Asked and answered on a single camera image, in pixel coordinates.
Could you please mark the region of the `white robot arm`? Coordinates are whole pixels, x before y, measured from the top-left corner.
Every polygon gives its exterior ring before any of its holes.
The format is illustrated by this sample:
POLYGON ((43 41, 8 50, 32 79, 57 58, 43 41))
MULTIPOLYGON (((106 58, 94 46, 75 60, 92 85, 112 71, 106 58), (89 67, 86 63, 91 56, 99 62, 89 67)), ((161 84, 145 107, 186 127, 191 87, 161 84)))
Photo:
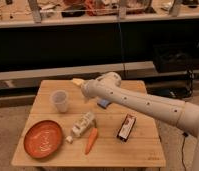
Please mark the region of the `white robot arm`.
POLYGON ((73 78, 87 98, 99 97, 128 107, 154 119, 175 126, 197 138, 191 171, 199 171, 199 105, 156 95, 133 92, 120 87, 121 77, 116 72, 96 79, 73 78))

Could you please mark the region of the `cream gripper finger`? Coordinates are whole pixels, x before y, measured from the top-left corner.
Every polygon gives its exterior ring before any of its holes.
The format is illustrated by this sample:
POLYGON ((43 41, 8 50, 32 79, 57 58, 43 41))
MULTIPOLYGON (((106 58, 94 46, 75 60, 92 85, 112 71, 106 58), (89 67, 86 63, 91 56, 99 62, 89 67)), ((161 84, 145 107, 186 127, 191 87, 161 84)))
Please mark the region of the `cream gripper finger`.
POLYGON ((85 80, 84 80, 84 79, 80 79, 80 78, 73 78, 73 79, 72 79, 72 82, 73 82, 75 85, 77 85, 77 86, 81 86, 81 85, 85 82, 85 80))

